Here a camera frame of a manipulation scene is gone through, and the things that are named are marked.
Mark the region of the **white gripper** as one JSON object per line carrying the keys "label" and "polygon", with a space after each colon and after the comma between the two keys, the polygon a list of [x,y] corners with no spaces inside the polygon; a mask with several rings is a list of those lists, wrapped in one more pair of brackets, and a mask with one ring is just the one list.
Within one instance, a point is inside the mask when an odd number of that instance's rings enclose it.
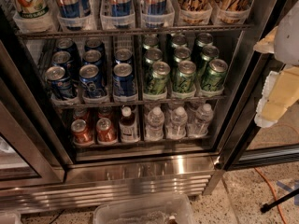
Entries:
{"label": "white gripper", "polygon": [[253,50],[262,54],[271,53],[287,65],[282,71],[271,71],[257,104],[254,121],[261,128],[276,124],[288,108],[299,100],[299,1]]}

